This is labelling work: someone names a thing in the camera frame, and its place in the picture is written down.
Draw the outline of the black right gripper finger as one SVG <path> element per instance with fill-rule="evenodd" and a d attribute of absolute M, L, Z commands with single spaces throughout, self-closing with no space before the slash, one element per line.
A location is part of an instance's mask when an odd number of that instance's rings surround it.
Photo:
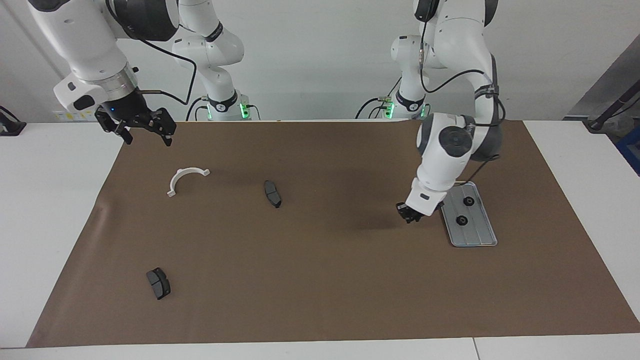
<path fill-rule="evenodd" d="M 114 121 L 114 119 L 112 119 L 104 109 L 96 109 L 94 116 L 104 132 L 114 133 L 116 136 L 121 137 L 122 141 L 126 145 L 132 144 L 133 136 L 128 128 L 126 128 L 126 123 L 124 121 L 116 123 L 116 121 Z"/>
<path fill-rule="evenodd" d="M 160 107 L 150 112 L 150 131 L 160 136 L 164 145 L 170 147 L 177 125 L 169 111 Z"/>

